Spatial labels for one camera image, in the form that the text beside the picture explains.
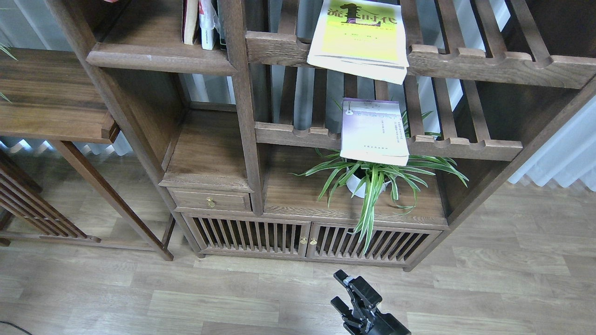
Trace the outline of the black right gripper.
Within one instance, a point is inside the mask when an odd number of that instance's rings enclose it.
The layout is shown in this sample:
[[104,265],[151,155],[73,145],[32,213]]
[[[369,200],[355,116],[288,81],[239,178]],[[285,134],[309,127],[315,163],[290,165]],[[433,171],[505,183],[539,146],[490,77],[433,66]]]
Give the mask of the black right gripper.
[[351,297],[353,309],[334,297],[331,304],[344,320],[345,329],[352,335],[410,335],[411,331],[392,314],[383,314],[377,305],[382,297],[361,276],[353,278],[339,269],[333,277],[346,288]]

